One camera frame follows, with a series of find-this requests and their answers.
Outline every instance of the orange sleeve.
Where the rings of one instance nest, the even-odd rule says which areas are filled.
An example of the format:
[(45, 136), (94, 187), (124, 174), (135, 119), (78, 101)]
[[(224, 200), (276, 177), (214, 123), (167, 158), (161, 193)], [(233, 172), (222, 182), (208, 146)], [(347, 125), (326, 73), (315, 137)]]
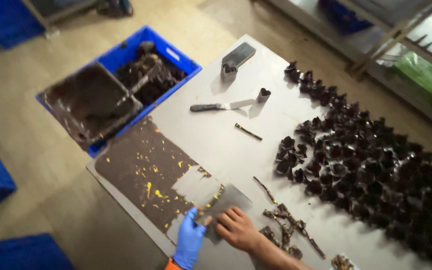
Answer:
[(169, 258), (169, 262), (166, 265), (166, 268), (164, 270), (181, 270), (179, 267), (174, 265), (173, 258)]

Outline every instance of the floor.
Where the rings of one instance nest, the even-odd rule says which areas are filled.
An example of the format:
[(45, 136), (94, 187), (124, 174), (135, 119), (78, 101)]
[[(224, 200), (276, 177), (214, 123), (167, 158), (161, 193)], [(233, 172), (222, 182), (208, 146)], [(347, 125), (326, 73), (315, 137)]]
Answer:
[(35, 100), (143, 25), (202, 66), (249, 34), (432, 151), (432, 122), (373, 80), (354, 81), (345, 59), (264, 1), (132, 2), (132, 18), (90, 12), (64, 22), (60, 36), (0, 51), (0, 158), (19, 188), (0, 203), (0, 239), (49, 232), (80, 270), (164, 267), (162, 252), (85, 169), (90, 157)]

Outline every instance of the table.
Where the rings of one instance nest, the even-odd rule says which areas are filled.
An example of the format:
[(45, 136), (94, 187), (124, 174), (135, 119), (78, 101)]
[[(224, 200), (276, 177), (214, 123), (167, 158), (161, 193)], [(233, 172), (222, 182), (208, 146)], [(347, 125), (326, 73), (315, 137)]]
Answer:
[[(222, 58), (243, 42), (253, 46), (256, 54), (239, 68), (233, 83), (222, 83), (219, 75)], [(302, 261), (310, 267), (329, 269), (330, 259), (345, 253), (364, 270), (432, 269), (431, 264), (419, 260), (398, 242), (387, 241), (383, 230), (374, 230), (360, 221), (353, 221), (350, 215), (337, 212), (333, 205), (322, 203), (317, 197), (306, 196), (303, 185), (291, 185), (286, 177), (274, 174), (274, 160), (280, 140), (292, 136), (299, 123), (316, 116), (322, 117), (326, 112), (324, 107), (311, 102), (308, 96), (301, 95), (297, 85), (285, 79), (283, 70), (287, 65), (288, 62), (264, 45), (244, 35), (149, 116), (162, 134), (213, 178), (223, 184), (234, 184), (253, 201), (247, 214), (258, 230), (270, 225), (277, 235), (280, 232), (276, 222), (262, 215), (263, 210), (273, 209), (275, 205), (265, 190), (252, 179), (253, 176), (267, 186), (278, 203), (285, 203), (296, 219), (305, 221), (309, 235), (327, 255), (327, 259), (322, 260), (309, 242), (295, 233), (291, 243), (301, 249)], [(193, 104), (255, 99), (261, 88), (272, 92), (263, 106), (253, 105), (236, 111), (189, 111)], [(234, 127), (235, 123), (263, 140), (258, 141), (241, 132)], [(88, 170), (159, 248), (171, 256), (175, 250), (173, 242), (178, 221), (173, 222), (167, 235), (163, 234), (117, 188), (96, 172), (94, 164), (95, 161), (89, 163)], [(247, 254), (231, 248), (226, 242), (213, 245), (205, 239), (194, 268), (245, 270), (255, 269), (255, 264)]]

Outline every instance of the spatula handle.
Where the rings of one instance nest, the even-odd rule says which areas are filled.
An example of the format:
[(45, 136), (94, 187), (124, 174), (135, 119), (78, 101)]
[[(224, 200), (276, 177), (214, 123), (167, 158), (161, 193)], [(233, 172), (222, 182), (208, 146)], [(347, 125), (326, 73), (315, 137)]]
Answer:
[(219, 104), (198, 104), (198, 105), (192, 105), (189, 107), (189, 110), (191, 112), (203, 112), (203, 111), (212, 111), (212, 110), (219, 110), (220, 109)]

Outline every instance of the blue latex glove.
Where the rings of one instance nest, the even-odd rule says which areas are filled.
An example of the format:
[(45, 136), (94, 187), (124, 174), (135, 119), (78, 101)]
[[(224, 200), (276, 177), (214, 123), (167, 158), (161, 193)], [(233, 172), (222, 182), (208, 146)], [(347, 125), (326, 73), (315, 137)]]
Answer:
[(190, 270), (198, 260), (198, 253), (203, 244), (206, 227), (204, 225), (196, 225), (195, 215), (198, 209), (191, 208), (179, 226), (177, 233), (176, 252), (173, 255), (173, 260), (182, 268)]

